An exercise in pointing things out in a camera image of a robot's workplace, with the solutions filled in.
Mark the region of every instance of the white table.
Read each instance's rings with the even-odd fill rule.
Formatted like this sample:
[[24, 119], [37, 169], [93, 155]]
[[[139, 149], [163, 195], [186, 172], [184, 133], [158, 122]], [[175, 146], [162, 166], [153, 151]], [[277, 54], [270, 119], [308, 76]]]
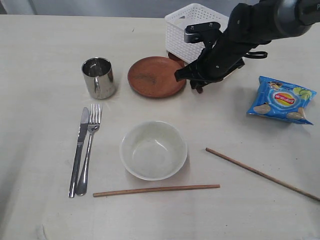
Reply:
[[[320, 96], [306, 113], [314, 126], [246, 116], [259, 75], [320, 92], [320, 25], [260, 50], [263, 60], [197, 94], [134, 93], [127, 72], [137, 60], [166, 56], [165, 21], [143, 18], [0, 16], [0, 239], [299, 240], [320, 236], [320, 204], [205, 152], [205, 147], [320, 196]], [[81, 73], [109, 59], [119, 87], [103, 103], [88, 193], [68, 198], [82, 108], [93, 101]], [[119, 143], [133, 126], [176, 126], [189, 160], [173, 177], [140, 180], [125, 171]], [[93, 198], [92, 193], [221, 184], [220, 189]]]

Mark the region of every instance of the fork handle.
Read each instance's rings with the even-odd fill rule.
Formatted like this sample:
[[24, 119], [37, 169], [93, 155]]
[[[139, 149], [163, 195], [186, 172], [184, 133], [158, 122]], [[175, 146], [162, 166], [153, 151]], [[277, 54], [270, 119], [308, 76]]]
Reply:
[[90, 160], [90, 153], [91, 153], [93, 139], [94, 139], [94, 134], [91, 133], [89, 135], [89, 141], [88, 141], [88, 146], [86, 148], [86, 154], [85, 154], [81, 175], [79, 178], [79, 182], [76, 186], [76, 194], [78, 196], [82, 196], [87, 193], [89, 160]]
[[76, 151], [75, 151], [75, 157], [74, 157], [74, 163], [73, 163], [73, 169], [72, 169], [72, 175], [71, 175], [71, 181], [70, 181], [70, 188], [69, 188], [69, 198], [74, 198], [76, 194], [80, 161], [81, 161], [81, 152], [82, 152], [83, 145], [84, 145], [83, 143], [78, 143], [76, 145]]

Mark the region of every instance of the bowl rim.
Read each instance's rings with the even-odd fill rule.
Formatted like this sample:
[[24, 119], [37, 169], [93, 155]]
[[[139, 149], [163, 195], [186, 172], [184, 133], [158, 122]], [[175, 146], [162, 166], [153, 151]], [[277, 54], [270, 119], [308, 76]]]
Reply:
[[[173, 128], [176, 133], [179, 135], [179, 137], [181, 138], [181, 141], [184, 145], [183, 147], [183, 161], [181, 161], [180, 165], [178, 165], [178, 167], [176, 168], [175, 171], [169, 173], [168, 175], [165, 175], [165, 176], [162, 176], [162, 177], [145, 177], [145, 176], [142, 176], [138, 173], [136, 173], [135, 171], [133, 171], [128, 165], [127, 163], [125, 162], [124, 160], [124, 156], [123, 156], [123, 145], [124, 145], [124, 141], [125, 139], [133, 132], [135, 131], [136, 129], [138, 128], [141, 128], [142, 126], [144, 125], [147, 125], [147, 124], [150, 124], [150, 123], [162, 123], [162, 124], [166, 124], [166, 125], [169, 125], [171, 128]], [[167, 179], [167, 178], [170, 178], [172, 177], [173, 175], [175, 175], [177, 172], [180, 171], [180, 169], [183, 167], [183, 165], [185, 164], [186, 160], [187, 160], [187, 157], [188, 157], [188, 145], [187, 145], [187, 142], [186, 140], [183, 138], [181, 132], [175, 127], [173, 126], [172, 124], [170, 123], [167, 123], [165, 121], [159, 121], [159, 120], [154, 120], [154, 121], [144, 121], [136, 126], [134, 126], [130, 131], [128, 131], [125, 136], [122, 138], [121, 140], [121, 143], [120, 143], [120, 148], [119, 148], [119, 153], [120, 153], [120, 160], [124, 166], [124, 168], [129, 172], [131, 173], [132, 175], [134, 175], [135, 177], [139, 178], [139, 179], [142, 179], [142, 180], [146, 180], [146, 181], [159, 181], [159, 180], [164, 180], [164, 179]]]

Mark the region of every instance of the chopstick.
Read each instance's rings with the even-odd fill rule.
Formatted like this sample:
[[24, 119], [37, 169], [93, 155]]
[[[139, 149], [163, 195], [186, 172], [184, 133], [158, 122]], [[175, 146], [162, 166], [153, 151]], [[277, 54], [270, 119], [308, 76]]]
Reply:
[[302, 195], [304, 195], [304, 196], [306, 196], [306, 197], [308, 197], [308, 198], [311, 198], [311, 199], [313, 199], [313, 200], [316, 200], [316, 201], [320, 202], [320, 198], [319, 198], [319, 197], [314, 196], [314, 195], [311, 195], [310, 193], [305, 192], [305, 191], [303, 191], [303, 190], [301, 190], [301, 189], [299, 189], [299, 188], [296, 188], [295, 186], [292, 186], [292, 185], [290, 185], [290, 184], [288, 184], [288, 183], [286, 183], [286, 182], [284, 182], [284, 181], [278, 180], [278, 179], [276, 179], [276, 178], [274, 178], [274, 177], [272, 177], [272, 176], [269, 176], [269, 175], [267, 175], [267, 174], [265, 174], [265, 173], [263, 173], [263, 172], [261, 172], [261, 171], [258, 171], [258, 170], [256, 170], [256, 169], [254, 169], [254, 168], [252, 168], [252, 167], [250, 167], [250, 166], [248, 166], [248, 165], [245, 165], [245, 164], [243, 164], [243, 163], [241, 163], [241, 162], [239, 162], [239, 161], [236, 161], [236, 160], [232, 159], [231, 157], [228, 157], [228, 156], [226, 156], [226, 155], [223, 155], [223, 154], [221, 154], [221, 153], [219, 153], [219, 152], [217, 152], [217, 151], [214, 151], [214, 150], [212, 150], [212, 149], [210, 149], [210, 148], [208, 148], [208, 147], [207, 147], [205, 150], [206, 150], [207, 152], [209, 152], [209, 153], [211, 153], [211, 154], [214, 154], [214, 155], [216, 155], [216, 156], [218, 156], [218, 157], [220, 157], [220, 158], [222, 158], [222, 159], [225, 159], [225, 160], [227, 160], [227, 161], [229, 161], [229, 162], [231, 162], [231, 163], [233, 163], [233, 164], [235, 164], [235, 165], [238, 165], [239, 167], [242, 167], [242, 168], [244, 168], [244, 169], [247, 169], [247, 170], [249, 170], [250, 172], [252, 172], [252, 173], [254, 173], [254, 174], [257, 174], [257, 175], [259, 175], [259, 176], [261, 176], [261, 177], [263, 177], [263, 178], [265, 178], [265, 179], [268, 179], [268, 180], [270, 180], [270, 181], [272, 181], [272, 182], [274, 182], [274, 183], [276, 183], [276, 184], [279, 184], [279, 185], [281, 185], [281, 186], [283, 186], [283, 187], [286, 187], [286, 188], [288, 188], [288, 189], [290, 189], [290, 190], [292, 190], [292, 191], [295, 191], [295, 192], [297, 192], [297, 193], [299, 193], [299, 194], [302, 194]]
[[196, 190], [196, 189], [218, 189], [219, 184], [215, 185], [191, 185], [191, 186], [166, 186], [166, 187], [153, 187], [153, 188], [141, 188], [141, 189], [130, 189], [130, 190], [120, 190], [120, 191], [105, 191], [97, 192], [93, 194], [93, 197], [107, 197], [114, 195], [123, 194], [142, 194], [151, 192], [164, 192], [164, 191], [181, 191], [181, 190]]

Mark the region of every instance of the lay's logo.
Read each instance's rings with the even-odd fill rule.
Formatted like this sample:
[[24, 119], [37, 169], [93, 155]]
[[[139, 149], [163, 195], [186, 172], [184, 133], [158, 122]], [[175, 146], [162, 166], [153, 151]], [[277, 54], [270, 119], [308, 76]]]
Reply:
[[291, 94], [284, 92], [277, 93], [274, 98], [279, 104], [284, 106], [290, 106], [296, 101]]

